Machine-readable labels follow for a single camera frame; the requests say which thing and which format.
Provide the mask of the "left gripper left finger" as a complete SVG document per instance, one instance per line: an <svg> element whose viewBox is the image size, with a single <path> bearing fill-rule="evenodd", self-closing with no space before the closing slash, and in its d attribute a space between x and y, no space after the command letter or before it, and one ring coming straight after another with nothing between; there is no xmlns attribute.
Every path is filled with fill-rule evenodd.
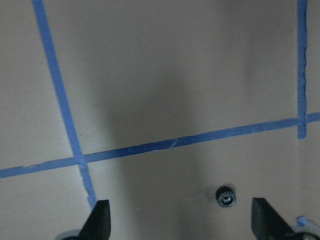
<svg viewBox="0 0 320 240"><path fill-rule="evenodd" d="M109 200L98 200L83 225L78 240L108 240L111 236L111 210Z"/></svg>

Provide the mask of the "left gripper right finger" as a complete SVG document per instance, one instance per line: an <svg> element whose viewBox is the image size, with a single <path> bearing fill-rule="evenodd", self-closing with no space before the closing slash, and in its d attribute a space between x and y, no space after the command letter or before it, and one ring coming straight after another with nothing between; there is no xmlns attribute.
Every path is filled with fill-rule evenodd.
<svg viewBox="0 0 320 240"><path fill-rule="evenodd" d="M251 230L257 240L294 240L296 233L265 198L251 202Z"/></svg>

